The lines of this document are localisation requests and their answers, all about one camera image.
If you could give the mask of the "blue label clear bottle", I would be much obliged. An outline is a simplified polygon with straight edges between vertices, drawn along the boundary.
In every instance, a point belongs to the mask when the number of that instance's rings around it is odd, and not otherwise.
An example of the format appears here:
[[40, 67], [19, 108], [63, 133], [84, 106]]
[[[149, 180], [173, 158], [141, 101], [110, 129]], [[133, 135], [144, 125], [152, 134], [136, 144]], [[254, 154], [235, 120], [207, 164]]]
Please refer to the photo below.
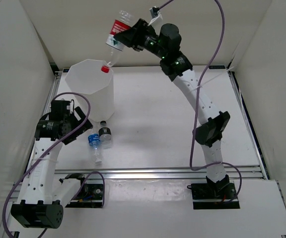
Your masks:
[[88, 139], [88, 144], [91, 150], [92, 160], [94, 161], [96, 165], [101, 164], [102, 163], [102, 147], [101, 147], [101, 141], [100, 141], [98, 132], [94, 128], [90, 129], [89, 136], [87, 139]]

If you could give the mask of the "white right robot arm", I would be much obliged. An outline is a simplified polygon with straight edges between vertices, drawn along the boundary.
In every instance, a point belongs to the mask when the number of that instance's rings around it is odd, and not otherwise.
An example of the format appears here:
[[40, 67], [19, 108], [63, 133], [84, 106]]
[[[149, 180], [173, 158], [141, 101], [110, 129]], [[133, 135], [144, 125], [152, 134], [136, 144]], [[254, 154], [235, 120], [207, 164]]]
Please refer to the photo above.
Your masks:
[[192, 64], [180, 51], [181, 35], [176, 25], [166, 23], [159, 34], [143, 20], [128, 30], [114, 36], [126, 47], [136, 51], [147, 50], [161, 59], [160, 66], [165, 75], [181, 90], [197, 113], [193, 130], [195, 141], [201, 145], [207, 164], [207, 192], [212, 198], [219, 198], [229, 185], [221, 153], [221, 139], [230, 115], [222, 112], [200, 87]]

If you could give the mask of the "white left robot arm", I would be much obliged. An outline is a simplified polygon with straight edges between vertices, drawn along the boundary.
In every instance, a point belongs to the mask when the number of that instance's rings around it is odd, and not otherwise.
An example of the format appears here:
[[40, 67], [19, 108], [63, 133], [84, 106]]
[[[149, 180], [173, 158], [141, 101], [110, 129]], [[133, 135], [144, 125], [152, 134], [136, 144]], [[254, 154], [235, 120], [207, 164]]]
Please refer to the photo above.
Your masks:
[[11, 207], [11, 215], [25, 228], [57, 229], [63, 219], [64, 207], [76, 198], [84, 198], [88, 186], [76, 178], [66, 178], [53, 190], [59, 152], [92, 128], [80, 107], [71, 108], [73, 100], [54, 100], [51, 110], [43, 115], [35, 131], [36, 166], [21, 186], [21, 196]]

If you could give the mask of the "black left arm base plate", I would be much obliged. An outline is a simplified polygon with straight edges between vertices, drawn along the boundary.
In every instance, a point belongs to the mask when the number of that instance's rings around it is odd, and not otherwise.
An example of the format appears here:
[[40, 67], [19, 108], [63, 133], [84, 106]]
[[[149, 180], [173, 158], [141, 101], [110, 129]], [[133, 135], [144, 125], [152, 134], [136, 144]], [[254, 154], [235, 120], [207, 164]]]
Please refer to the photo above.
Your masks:
[[86, 183], [76, 199], [72, 200], [66, 208], [102, 208], [103, 184]]

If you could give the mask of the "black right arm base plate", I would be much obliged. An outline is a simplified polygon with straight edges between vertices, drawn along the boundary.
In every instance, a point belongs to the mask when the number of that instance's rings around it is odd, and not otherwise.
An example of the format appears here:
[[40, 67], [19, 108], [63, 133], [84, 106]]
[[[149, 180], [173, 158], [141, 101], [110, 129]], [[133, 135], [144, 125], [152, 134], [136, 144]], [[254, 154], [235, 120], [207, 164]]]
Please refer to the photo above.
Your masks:
[[194, 210], [240, 209], [234, 182], [230, 182], [220, 192], [215, 193], [207, 183], [187, 185], [191, 191]]

